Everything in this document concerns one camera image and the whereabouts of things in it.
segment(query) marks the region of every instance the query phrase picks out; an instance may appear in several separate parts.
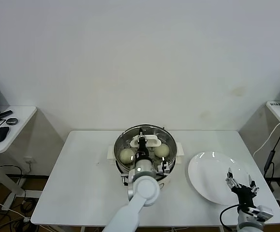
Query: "floor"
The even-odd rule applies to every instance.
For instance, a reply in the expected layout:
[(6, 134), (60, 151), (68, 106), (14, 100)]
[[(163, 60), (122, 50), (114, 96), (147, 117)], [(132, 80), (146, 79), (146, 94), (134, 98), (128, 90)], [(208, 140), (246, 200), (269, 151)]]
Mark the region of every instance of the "floor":
[[(43, 190), (43, 188), (46, 184), (46, 181), (47, 181), (46, 179), (27, 179), (23, 188), (31, 189), (31, 190)], [(0, 203), (2, 203), (4, 201), (4, 199), (8, 196), (9, 193), (10, 193), (10, 191), (5, 186), (0, 184)], [(12, 205), (12, 207), (15, 207), (15, 208), (13, 208), (13, 210), (15, 210), (17, 212), (21, 212), (20, 206), (17, 206), (17, 205), (21, 204), (22, 200), (23, 200), (22, 198), (15, 199), (15, 201), (13, 202), (13, 205)], [(7, 213), (10, 216), (11, 220), (20, 218), (20, 216), (17, 215), (16, 213), (13, 213), (10, 211)], [(29, 216), (31, 216), (31, 214), (32, 214), (32, 212), (27, 213), (27, 216), (29, 217)], [(1, 219), (0, 225), (3, 225), (10, 221), (10, 219), (4, 215), (0, 215), (0, 219)], [(11, 226), (11, 230), (12, 230), (12, 232), (15, 232), (15, 229), (12, 226)], [(74, 232), (80, 232), (80, 227), (73, 227), (73, 230), (74, 230)], [(171, 231), (171, 228), (138, 228), (136, 231), (137, 232), (166, 232), (168, 230)], [(10, 231), (9, 225), (0, 227), (0, 232), (9, 232), (9, 231)], [(102, 228), (87, 228), (86, 229), (86, 232), (97, 232), (97, 231), (101, 232)], [(218, 232), (219, 229), (218, 228), (187, 228), (187, 229), (182, 229), (181, 231), (182, 232)], [(276, 232), (276, 231), (280, 232), (280, 225), (265, 226), (264, 231), (265, 232)], [(39, 232), (48, 232), (48, 231), (46, 229), (40, 227)]]

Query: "white plate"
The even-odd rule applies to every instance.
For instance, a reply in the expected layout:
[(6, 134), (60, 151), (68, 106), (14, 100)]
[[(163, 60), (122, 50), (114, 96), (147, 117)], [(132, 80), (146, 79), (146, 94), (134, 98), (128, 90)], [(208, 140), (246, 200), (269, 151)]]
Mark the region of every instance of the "white plate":
[(248, 186), (247, 172), (230, 157), (214, 151), (194, 156), (188, 165), (188, 176), (195, 189), (209, 201), (234, 205), (238, 203), (237, 196), (226, 183), (229, 168), (238, 183)]

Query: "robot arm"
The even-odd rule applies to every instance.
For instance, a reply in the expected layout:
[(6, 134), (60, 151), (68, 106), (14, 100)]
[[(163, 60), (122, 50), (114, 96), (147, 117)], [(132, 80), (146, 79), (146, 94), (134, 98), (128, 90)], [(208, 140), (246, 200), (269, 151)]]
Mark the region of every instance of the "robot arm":
[(261, 232), (264, 228), (264, 223), (273, 217), (272, 210), (265, 206), (254, 206), (253, 198), (257, 196), (259, 190), (256, 187), (255, 181), (249, 176), (250, 186), (239, 184), (234, 178), (229, 169), (226, 182), (233, 193), (238, 197), (238, 232)]
[(151, 176), (141, 176), (133, 183), (135, 193), (128, 205), (120, 208), (104, 232), (134, 232), (139, 225), (139, 212), (143, 206), (155, 203), (160, 194), (158, 182)]
[(152, 168), (146, 148), (146, 138), (140, 130), (138, 150), (135, 154), (135, 168), (129, 171), (129, 204), (120, 208), (104, 232), (134, 232), (139, 225), (139, 212), (143, 206), (151, 206), (160, 195), (158, 182), (153, 178), (156, 172)]

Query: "steamed bun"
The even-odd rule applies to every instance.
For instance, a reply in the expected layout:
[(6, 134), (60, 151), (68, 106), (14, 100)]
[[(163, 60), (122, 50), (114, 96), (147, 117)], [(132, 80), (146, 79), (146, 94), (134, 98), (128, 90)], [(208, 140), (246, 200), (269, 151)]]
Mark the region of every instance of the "steamed bun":
[(134, 152), (131, 149), (125, 148), (120, 152), (119, 158), (123, 164), (129, 164), (134, 160)]
[(170, 153), (170, 148), (166, 144), (161, 144), (160, 146), (155, 147), (155, 156), (162, 158), (167, 157)]

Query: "power outlet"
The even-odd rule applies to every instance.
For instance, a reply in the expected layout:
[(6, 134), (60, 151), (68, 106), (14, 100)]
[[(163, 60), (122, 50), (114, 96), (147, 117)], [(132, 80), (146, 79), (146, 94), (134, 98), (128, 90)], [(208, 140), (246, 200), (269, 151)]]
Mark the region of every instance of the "power outlet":
[(33, 157), (24, 157), (23, 159), (26, 163), (36, 163)]

